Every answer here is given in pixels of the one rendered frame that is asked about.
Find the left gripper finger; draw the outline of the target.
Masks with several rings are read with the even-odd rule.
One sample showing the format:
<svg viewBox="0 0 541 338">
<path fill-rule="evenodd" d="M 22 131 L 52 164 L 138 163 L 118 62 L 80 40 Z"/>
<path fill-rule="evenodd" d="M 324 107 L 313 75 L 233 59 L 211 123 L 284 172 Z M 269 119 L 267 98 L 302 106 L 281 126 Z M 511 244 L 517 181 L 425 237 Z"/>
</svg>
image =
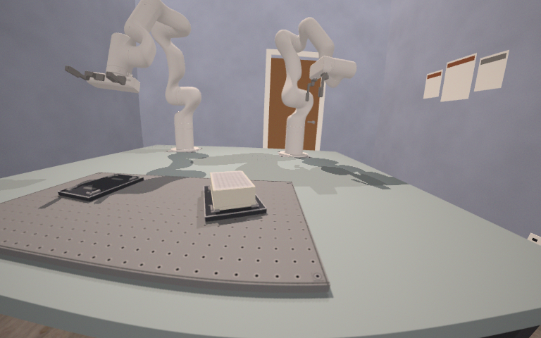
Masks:
<svg viewBox="0 0 541 338">
<path fill-rule="evenodd" d="M 309 87 L 314 86 L 316 81 L 318 81 L 317 78 L 316 79 L 313 78 L 311 80 L 311 83 L 308 83 L 308 85 L 307 85 L 307 93 L 306 93 L 306 101 L 309 101 Z"/>
<path fill-rule="evenodd" d="M 324 80 L 329 79 L 328 73 L 321 74 L 321 87 L 318 88 L 318 97 L 323 97 Z"/>
</svg>

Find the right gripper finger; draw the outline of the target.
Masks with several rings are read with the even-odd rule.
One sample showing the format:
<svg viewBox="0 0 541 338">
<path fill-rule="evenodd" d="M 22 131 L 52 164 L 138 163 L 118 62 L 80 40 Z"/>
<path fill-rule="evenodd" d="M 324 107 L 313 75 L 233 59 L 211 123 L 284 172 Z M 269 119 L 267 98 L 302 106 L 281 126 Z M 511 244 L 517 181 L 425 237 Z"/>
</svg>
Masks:
<svg viewBox="0 0 541 338">
<path fill-rule="evenodd" d="M 93 73 L 90 71 L 85 71 L 85 75 L 81 74 L 76 69 L 72 68 L 71 66 L 65 66 L 65 71 L 69 72 L 70 74 L 81 77 L 83 80 L 89 80 L 91 77 L 94 78 L 94 80 L 104 81 L 105 74 L 99 74 L 99 73 Z"/>
<path fill-rule="evenodd" d="M 115 76 L 112 72 L 106 71 L 106 78 L 108 78 L 112 82 L 120 83 L 121 85 L 125 85 L 126 83 L 125 76 L 120 76 L 120 75 Z"/>
</svg>

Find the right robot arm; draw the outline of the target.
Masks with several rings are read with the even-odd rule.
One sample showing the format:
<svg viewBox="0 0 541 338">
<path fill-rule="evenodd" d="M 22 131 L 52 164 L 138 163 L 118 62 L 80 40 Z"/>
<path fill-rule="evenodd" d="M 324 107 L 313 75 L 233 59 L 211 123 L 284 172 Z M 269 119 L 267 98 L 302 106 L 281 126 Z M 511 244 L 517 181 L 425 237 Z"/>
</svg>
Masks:
<svg viewBox="0 0 541 338">
<path fill-rule="evenodd" d="M 148 68 L 156 55 L 153 38 L 165 51 L 169 78 L 166 101 L 174 106 L 185 106 L 174 116 L 175 152 L 197 151 L 193 138 L 193 113 L 201 102 L 195 87 L 179 87 L 185 74 L 184 56 L 171 38 L 186 37 L 191 32 L 189 21 L 182 14 L 167 7 L 161 0 L 141 0 L 125 23 L 124 34 L 113 33 L 106 71 L 114 75 L 133 77 L 133 68 Z M 136 42 L 140 43 L 136 46 Z"/>
</svg>

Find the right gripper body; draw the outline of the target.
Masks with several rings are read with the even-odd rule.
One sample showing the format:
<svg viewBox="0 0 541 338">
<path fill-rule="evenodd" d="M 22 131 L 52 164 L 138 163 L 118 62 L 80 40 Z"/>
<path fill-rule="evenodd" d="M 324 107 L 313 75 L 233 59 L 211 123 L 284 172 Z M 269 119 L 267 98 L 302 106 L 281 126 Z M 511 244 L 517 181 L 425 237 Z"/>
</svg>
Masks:
<svg viewBox="0 0 541 338">
<path fill-rule="evenodd" d="M 105 73 L 99 73 L 99 74 L 105 74 Z M 127 79 L 126 79 L 125 85 L 121 85 L 119 83 L 110 81 L 108 78 L 106 78 L 106 74 L 105 74 L 104 81 L 94 80 L 94 78 L 91 77 L 89 81 L 87 82 L 97 88 L 139 93 L 140 82 L 133 77 L 126 77 L 126 78 Z"/>
</svg>

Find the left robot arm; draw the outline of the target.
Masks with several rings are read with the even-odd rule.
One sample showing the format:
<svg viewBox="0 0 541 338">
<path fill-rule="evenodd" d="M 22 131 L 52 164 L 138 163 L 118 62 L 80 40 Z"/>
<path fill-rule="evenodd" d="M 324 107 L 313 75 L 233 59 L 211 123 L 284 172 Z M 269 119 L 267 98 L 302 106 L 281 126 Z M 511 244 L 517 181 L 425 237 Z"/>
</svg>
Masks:
<svg viewBox="0 0 541 338">
<path fill-rule="evenodd" d="M 356 63 L 333 58 L 334 44 L 323 28 L 314 18 L 305 18 L 299 24 L 299 35 L 288 30 L 280 30 L 275 36 L 275 45 L 284 59 L 286 81 L 282 90 L 284 105 L 296 108 L 293 115 L 287 118 L 285 151 L 280 155 L 290 157 L 306 157 L 303 152 L 305 120 L 313 107 L 313 95 L 309 92 L 309 101 L 305 101 L 306 90 L 298 89 L 297 82 L 301 78 L 301 61 L 297 53 L 306 47 L 307 39 L 314 45 L 319 58 L 332 58 L 332 69 L 325 83 L 332 88 L 338 86 L 342 79 L 351 79 L 356 73 Z M 290 126 L 290 127 L 289 127 Z"/>
</svg>

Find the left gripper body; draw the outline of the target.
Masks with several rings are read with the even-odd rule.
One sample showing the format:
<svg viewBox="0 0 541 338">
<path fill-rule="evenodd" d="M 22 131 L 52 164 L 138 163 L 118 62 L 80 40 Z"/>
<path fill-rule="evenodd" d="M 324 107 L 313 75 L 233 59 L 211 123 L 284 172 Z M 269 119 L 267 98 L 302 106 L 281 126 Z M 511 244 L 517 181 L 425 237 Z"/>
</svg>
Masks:
<svg viewBox="0 0 541 338">
<path fill-rule="evenodd" d="M 332 68 L 332 58 L 329 56 L 323 56 L 318 61 L 316 61 L 313 65 L 310 67 L 310 73 L 309 78 L 312 80 L 313 78 L 321 78 L 321 74 L 329 73 Z"/>
</svg>

